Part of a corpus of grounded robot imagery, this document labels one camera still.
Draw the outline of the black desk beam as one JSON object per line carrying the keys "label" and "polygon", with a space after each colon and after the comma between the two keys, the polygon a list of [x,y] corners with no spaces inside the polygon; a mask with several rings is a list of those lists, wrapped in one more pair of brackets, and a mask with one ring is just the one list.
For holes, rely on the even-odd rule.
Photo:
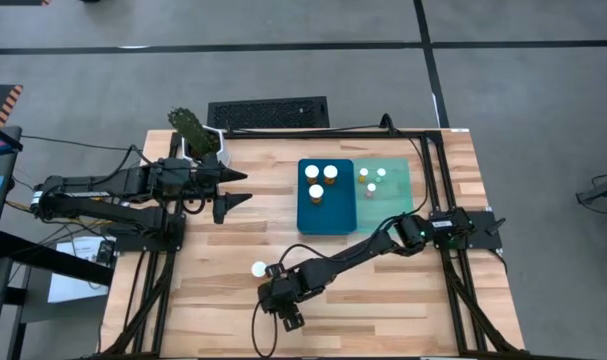
{"label": "black desk beam", "polygon": [[2,258],[104,286],[111,284],[114,273],[109,267],[0,231]]}

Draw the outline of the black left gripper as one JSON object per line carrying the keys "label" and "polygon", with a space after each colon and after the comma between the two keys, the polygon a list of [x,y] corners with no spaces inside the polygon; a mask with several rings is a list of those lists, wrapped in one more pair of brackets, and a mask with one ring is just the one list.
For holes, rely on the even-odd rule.
{"label": "black left gripper", "polygon": [[180,209],[190,215],[204,210],[207,201],[213,203],[212,215],[215,224],[223,224],[228,206],[237,206],[253,197],[251,193],[221,193],[220,183],[244,180],[247,174],[227,168],[215,157],[207,156],[190,171],[186,189],[181,192]]}

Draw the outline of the grey tripod stand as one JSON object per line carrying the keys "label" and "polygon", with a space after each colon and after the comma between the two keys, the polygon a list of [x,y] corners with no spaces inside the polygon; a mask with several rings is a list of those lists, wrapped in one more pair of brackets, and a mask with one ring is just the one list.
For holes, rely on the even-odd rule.
{"label": "grey tripod stand", "polygon": [[591,207],[591,204],[601,198],[607,198],[607,173],[594,176],[590,180],[592,188],[586,192],[576,193],[577,203],[587,210],[607,215],[606,210],[598,210]]}

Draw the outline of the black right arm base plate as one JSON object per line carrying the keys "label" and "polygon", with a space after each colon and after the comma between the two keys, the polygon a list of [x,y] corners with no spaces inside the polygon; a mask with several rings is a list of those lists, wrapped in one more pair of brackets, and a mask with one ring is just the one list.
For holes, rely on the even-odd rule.
{"label": "black right arm base plate", "polygon": [[431,213],[428,220],[434,227],[436,245],[446,245],[451,250],[497,250],[502,247],[499,228],[506,219],[497,219],[491,211],[467,212],[454,208]]}

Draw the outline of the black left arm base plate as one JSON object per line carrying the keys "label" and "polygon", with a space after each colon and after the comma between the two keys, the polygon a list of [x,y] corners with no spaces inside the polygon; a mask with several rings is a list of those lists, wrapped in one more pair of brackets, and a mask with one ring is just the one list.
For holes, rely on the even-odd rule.
{"label": "black left arm base plate", "polygon": [[168,218],[160,230],[137,230],[134,226],[117,226],[108,233],[116,238],[116,250],[120,252],[177,252],[183,247],[186,216]]}

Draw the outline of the blue plastic bin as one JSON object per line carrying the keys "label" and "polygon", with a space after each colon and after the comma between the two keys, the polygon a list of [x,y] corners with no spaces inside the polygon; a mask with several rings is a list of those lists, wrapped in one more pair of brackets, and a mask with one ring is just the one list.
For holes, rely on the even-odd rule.
{"label": "blue plastic bin", "polygon": [[[315,204],[309,193],[311,184],[305,174],[308,166],[316,166],[319,175],[316,184],[323,189],[320,202]],[[323,170],[337,169],[336,181],[325,182]],[[297,229],[305,235],[347,235],[356,230],[357,210],[354,165],[349,159],[301,159],[297,168]]]}

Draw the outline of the green cactus plant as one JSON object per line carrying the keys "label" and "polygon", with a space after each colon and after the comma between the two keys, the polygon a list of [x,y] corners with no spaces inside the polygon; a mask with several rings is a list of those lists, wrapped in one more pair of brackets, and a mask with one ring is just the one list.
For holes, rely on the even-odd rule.
{"label": "green cactus plant", "polygon": [[185,153],[194,158],[215,154],[220,150],[219,136],[207,130],[188,108],[174,108],[168,113],[168,122],[189,145]]}

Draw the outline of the white paper sheet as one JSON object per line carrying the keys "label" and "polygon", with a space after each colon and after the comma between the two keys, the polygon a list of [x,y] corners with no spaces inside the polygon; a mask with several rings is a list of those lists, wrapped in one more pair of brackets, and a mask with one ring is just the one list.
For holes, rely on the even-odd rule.
{"label": "white paper sheet", "polygon": [[[105,239],[83,236],[56,245],[58,252],[110,267],[112,256]],[[107,295],[109,287],[59,274],[51,276],[47,302],[56,304]]]}

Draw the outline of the translucent green plastic bin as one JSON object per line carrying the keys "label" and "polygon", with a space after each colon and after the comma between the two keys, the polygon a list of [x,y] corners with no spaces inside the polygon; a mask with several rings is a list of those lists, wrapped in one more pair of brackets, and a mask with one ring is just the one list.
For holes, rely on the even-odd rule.
{"label": "translucent green plastic bin", "polygon": [[[353,165],[358,233],[371,233],[384,219],[414,209],[410,167],[406,158],[354,158]],[[369,171],[364,183],[358,181],[361,168]],[[375,181],[379,168],[386,170],[381,183]],[[371,198],[365,196],[369,183],[376,185]]]}

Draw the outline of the black aluminium table frame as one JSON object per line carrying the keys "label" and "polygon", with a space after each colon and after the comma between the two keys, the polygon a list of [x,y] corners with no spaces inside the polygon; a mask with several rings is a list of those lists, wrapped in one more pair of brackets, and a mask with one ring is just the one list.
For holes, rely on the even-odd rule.
{"label": "black aluminium table frame", "polygon": [[248,177],[227,190],[251,193],[221,225],[209,212],[187,221],[176,256],[160,356],[163,358],[446,356],[457,353],[439,252],[382,256],[340,275],[320,296],[301,305],[305,325],[287,332],[255,310],[256,261],[296,264],[314,251],[333,254],[358,235],[306,237],[296,226],[297,164],[303,158],[406,158],[412,198],[422,215],[433,208],[417,145],[384,130],[303,134],[266,139],[236,134],[228,140],[231,165]]}

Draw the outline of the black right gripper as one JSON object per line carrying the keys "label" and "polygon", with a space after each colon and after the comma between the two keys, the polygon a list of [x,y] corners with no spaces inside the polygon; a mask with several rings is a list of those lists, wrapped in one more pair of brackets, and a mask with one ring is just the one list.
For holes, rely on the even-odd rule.
{"label": "black right gripper", "polygon": [[269,280],[257,288],[260,308],[264,313],[275,314],[282,320],[286,331],[305,325],[298,303],[311,299],[325,290],[328,272],[313,269],[313,263],[286,270],[282,264],[269,265]]}

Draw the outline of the black floor vent grate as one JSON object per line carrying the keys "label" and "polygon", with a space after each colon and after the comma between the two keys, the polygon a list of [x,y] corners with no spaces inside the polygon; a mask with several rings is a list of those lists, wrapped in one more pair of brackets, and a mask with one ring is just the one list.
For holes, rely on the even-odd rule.
{"label": "black floor vent grate", "polygon": [[211,102],[207,125],[218,129],[328,128],[329,108],[325,96]]}

